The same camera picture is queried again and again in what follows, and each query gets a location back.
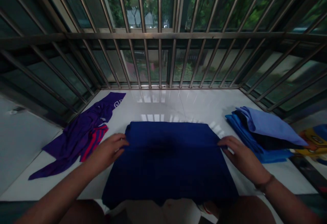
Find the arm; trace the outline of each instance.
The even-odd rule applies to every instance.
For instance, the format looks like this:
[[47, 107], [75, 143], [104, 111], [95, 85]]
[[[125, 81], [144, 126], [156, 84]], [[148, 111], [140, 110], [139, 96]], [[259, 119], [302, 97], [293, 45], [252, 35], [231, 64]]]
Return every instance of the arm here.
[[92, 155], [41, 198], [16, 223], [58, 223], [83, 189], [109, 167], [128, 146], [124, 134], [104, 140]]
[[271, 174], [262, 166], [253, 152], [233, 136], [224, 137], [219, 146], [228, 146], [233, 150], [223, 149], [232, 164], [255, 185], [266, 185], [268, 201], [284, 223], [304, 224], [322, 223], [321, 219], [291, 193], [277, 179], [271, 180]]

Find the folded blue shirt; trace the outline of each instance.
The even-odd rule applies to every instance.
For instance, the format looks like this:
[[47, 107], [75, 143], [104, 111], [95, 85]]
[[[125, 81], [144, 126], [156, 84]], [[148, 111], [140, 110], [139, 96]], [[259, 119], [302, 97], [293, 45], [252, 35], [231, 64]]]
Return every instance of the folded blue shirt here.
[[130, 146], [113, 164], [102, 195], [109, 209], [127, 199], [163, 205], [189, 198], [223, 207], [238, 198], [219, 137], [207, 124], [131, 122], [125, 134]]
[[241, 123], [241, 120], [237, 115], [226, 115], [228, 123], [243, 141], [243, 143], [253, 151], [255, 156], [259, 159], [261, 163], [278, 163], [285, 162], [286, 158], [293, 155], [289, 150], [274, 150], [266, 151], [264, 150], [252, 137], [252, 135], [247, 131], [246, 128]]
[[279, 117], [247, 106], [237, 107], [236, 109], [246, 116], [248, 128], [251, 132], [284, 139], [298, 146], [308, 145], [290, 125]]

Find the stack of folded clothes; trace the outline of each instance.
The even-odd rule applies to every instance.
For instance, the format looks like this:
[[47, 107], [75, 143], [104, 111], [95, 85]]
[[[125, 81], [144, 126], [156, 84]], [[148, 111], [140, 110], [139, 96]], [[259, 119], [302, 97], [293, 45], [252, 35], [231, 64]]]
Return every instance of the stack of folded clothes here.
[[246, 106], [226, 115], [228, 123], [261, 163], [285, 162], [293, 155], [289, 149], [308, 144], [279, 117]]

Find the hand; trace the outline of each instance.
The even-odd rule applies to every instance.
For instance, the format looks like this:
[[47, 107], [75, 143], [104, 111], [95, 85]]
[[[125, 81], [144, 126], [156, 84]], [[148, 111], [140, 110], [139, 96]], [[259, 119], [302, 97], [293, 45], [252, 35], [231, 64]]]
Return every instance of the hand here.
[[228, 146], [233, 150], [234, 155], [227, 149], [223, 149], [223, 152], [231, 160], [232, 164], [253, 184], [264, 184], [269, 181], [270, 173], [262, 166], [253, 152], [234, 136], [222, 138], [218, 145]]
[[122, 146], [129, 146], [124, 134], [113, 134], [105, 139], [85, 161], [94, 177], [108, 168], [121, 154]]

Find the wristband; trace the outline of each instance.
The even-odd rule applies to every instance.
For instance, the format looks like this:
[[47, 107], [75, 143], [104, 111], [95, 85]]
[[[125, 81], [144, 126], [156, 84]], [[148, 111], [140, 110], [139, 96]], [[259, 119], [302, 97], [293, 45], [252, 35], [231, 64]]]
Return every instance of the wristband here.
[[260, 192], [265, 194], [267, 187], [274, 181], [274, 179], [275, 179], [275, 176], [270, 175], [270, 179], [266, 183], [258, 184], [258, 185], [254, 185], [254, 186], [257, 190], [259, 190]]

